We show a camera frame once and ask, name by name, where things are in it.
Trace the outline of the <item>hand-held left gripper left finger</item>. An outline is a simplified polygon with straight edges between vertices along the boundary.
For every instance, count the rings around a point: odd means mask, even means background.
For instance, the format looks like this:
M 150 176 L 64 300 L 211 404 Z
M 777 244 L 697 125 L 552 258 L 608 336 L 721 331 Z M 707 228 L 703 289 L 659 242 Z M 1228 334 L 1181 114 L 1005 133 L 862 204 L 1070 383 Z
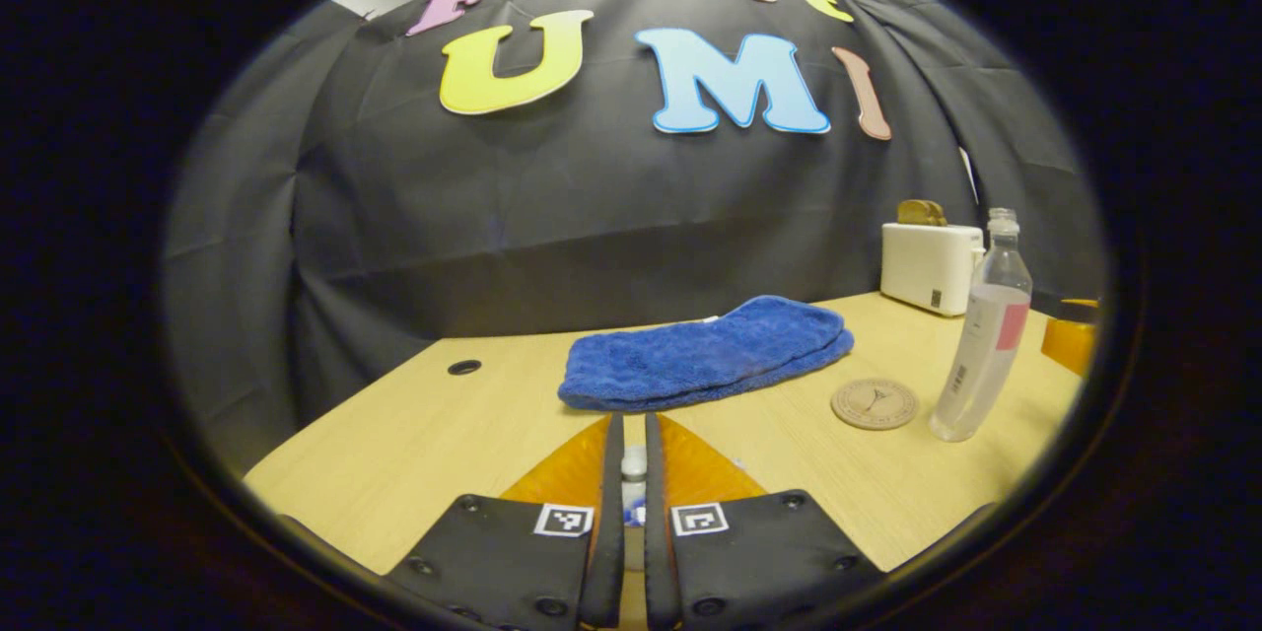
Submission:
M 496 630 L 618 623 L 623 419 L 599 416 L 498 497 L 456 496 L 387 578 Z

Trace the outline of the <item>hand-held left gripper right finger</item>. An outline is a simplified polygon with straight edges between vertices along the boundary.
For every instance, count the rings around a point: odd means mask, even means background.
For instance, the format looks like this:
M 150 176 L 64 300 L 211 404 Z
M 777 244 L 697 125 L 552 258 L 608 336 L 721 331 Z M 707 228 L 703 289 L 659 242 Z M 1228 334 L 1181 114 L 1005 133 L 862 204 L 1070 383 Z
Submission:
M 652 630 L 793 630 L 883 570 L 803 490 L 769 492 L 681 424 L 645 420 Z

